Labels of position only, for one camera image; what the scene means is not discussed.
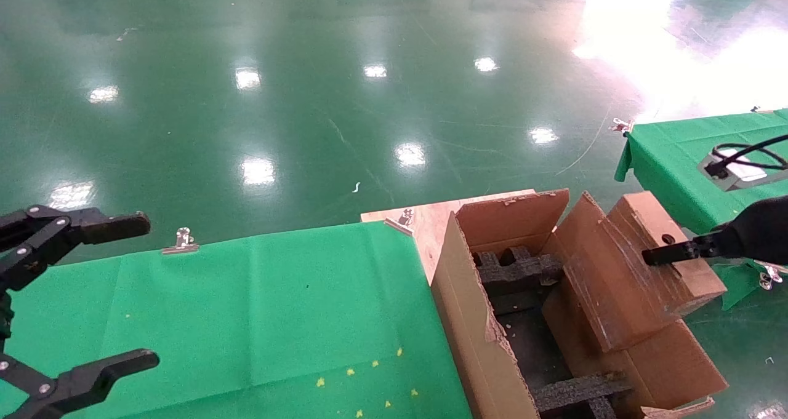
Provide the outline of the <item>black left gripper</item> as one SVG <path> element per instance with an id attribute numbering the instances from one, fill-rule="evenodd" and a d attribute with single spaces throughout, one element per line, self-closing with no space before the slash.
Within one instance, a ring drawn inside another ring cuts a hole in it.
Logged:
<path id="1" fill-rule="evenodd" d="M 132 239 L 150 229 L 143 212 L 109 217 L 95 207 L 64 211 L 31 206 L 3 215 L 0 352 L 12 336 L 14 310 L 7 290 L 23 290 L 80 245 Z M 62 418 L 104 402 L 118 380 L 153 369 L 160 358 L 150 349 L 135 349 L 73 367 L 56 378 L 4 353 L 1 361 L 2 380 L 28 394 L 6 418 Z"/>

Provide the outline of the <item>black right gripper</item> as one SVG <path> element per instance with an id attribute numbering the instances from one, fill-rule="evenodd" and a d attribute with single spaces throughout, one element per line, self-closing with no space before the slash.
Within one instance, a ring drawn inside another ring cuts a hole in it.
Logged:
<path id="1" fill-rule="evenodd" d="M 661 266 L 706 257 L 744 257 L 787 265 L 787 197 L 756 201 L 722 231 L 641 251 L 645 264 Z"/>

